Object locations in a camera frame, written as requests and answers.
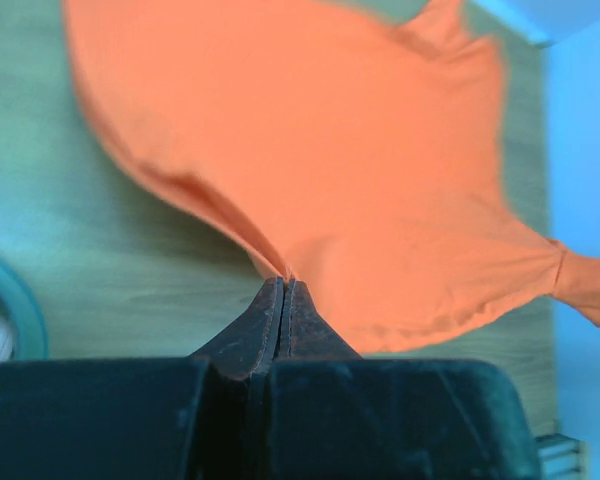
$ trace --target t-shirt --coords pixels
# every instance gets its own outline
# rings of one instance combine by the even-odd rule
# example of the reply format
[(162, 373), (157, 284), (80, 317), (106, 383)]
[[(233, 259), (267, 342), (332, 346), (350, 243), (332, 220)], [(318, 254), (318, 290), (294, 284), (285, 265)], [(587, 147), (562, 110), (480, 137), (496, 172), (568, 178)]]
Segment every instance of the t-shirt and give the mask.
[(76, 95), (120, 168), (306, 282), (356, 350), (443, 342), (540, 295), (600, 325), (600, 260), (503, 198), (505, 70), (461, 0), (397, 25), (316, 0), (64, 5)]

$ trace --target bowl rim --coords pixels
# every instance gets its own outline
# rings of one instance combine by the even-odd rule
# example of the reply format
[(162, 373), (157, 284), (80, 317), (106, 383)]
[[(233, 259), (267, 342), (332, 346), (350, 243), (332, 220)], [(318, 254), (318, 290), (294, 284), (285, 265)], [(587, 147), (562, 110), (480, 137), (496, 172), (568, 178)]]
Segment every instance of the bowl rim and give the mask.
[[(14, 302), (10, 299), (10, 295), (17, 295), (20, 298), (18, 310), (22, 313), (22, 309), (27, 310), (29, 317), (25, 320), (24, 328), (27, 332), (23, 332), (23, 319), (18, 318), (14, 314)], [(10, 314), (14, 318), (9, 318), (16, 329), (16, 348), (13, 356), (14, 360), (34, 360), (45, 359), (49, 357), (49, 339), (42, 309), (38, 304), (33, 292), (25, 281), (0, 258), (0, 298), (9, 308)], [(29, 345), (29, 341), (33, 341), (36, 345)]]

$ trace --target orange shirt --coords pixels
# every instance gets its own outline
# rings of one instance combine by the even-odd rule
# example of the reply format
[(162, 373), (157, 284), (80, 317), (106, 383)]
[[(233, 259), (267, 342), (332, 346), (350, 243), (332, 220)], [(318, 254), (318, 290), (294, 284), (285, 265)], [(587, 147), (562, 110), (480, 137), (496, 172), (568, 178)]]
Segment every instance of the orange shirt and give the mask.
[(503, 199), (503, 68), (461, 5), (401, 25), (315, 0), (66, 0), (65, 15), (77, 97), (118, 165), (263, 275), (305, 281), (358, 351), (442, 342), (539, 295), (600, 325), (600, 260)]

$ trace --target wooden surface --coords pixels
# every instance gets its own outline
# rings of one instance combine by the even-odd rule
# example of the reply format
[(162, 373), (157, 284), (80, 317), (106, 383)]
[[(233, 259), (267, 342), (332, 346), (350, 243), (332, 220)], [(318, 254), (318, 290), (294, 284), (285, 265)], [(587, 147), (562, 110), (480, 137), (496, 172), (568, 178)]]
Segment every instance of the wooden surface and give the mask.
[[(422, 1), (365, 3), (406, 18)], [(542, 54), (478, 9), (469, 13), (478, 31), (504, 42), (512, 66), (505, 179), (521, 217), (544, 233)], [(57, 0), (0, 0), (0, 256), (34, 290), (51, 353), (63, 358), (189, 353), (261, 284), (234, 245), (143, 192), (102, 153), (73, 102)], [(547, 301), (410, 355), (502, 366), (534, 430), (553, 429)]]

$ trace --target metal part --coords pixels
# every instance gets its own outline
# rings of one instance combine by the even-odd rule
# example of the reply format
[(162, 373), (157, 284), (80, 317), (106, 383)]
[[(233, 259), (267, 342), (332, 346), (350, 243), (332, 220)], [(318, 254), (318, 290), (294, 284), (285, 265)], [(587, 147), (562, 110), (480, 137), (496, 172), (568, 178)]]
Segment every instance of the metal part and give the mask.
[(182, 359), (0, 364), (0, 480), (541, 478), (510, 380), (363, 360), (302, 282), (268, 280)]

